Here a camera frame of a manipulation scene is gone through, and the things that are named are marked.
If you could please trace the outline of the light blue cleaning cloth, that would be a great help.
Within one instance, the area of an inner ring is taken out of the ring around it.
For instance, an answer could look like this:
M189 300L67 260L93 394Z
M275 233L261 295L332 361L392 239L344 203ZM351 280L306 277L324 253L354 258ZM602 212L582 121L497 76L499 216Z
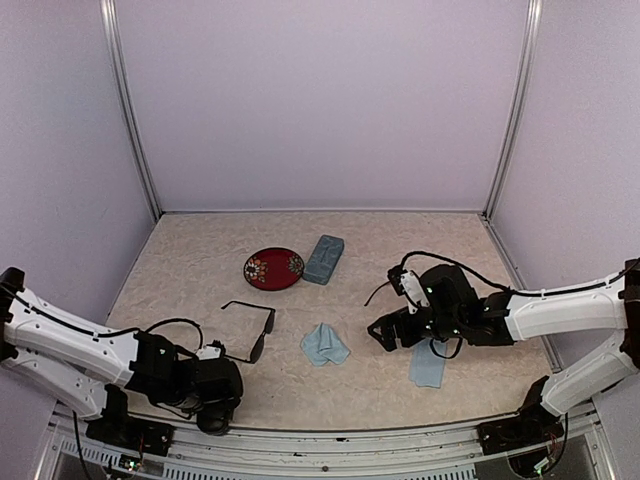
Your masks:
M334 329L325 323L318 324L312 332L305 335L300 347L314 367L328 363L341 365L351 354Z

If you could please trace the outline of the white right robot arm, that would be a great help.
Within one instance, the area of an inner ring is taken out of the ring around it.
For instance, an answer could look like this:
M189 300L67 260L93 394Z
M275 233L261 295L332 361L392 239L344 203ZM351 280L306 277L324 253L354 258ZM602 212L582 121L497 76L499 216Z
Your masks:
M516 290L482 277L494 290L487 297L478 296L468 280L475 270L446 257L438 261L421 275L404 262L388 271L389 284L407 304L367 328L385 351L425 339L502 347L551 334L612 332L570 367L531 386L511 423L518 442L535 442L572 407L638 373L638 260L600 280L551 290Z

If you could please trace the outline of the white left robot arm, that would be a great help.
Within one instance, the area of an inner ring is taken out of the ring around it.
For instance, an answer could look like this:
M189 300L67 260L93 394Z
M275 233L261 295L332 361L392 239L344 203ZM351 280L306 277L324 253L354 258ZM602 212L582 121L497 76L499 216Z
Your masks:
M244 393L237 365L220 343L191 352L151 330L113 330L61 310L9 267L1 274L1 365L30 377L88 426L121 445L140 434L128 395L226 432Z

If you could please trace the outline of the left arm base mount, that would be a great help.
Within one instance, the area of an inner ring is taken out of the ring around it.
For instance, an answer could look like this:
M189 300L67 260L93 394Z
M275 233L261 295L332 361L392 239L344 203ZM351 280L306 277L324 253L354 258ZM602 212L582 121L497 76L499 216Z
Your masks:
M85 435L92 440L135 450L140 454L166 457L174 427L130 416L127 395L114 385L107 385L105 390L106 404L98 419L86 422Z

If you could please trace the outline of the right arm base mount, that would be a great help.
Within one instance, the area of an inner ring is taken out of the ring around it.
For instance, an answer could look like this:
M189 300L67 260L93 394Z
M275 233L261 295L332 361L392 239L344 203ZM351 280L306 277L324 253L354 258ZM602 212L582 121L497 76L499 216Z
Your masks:
M515 416L477 426L484 455L520 449L564 435L566 428L561 416L542 406L542 391L548 379L549 376L544 376L533 383Z

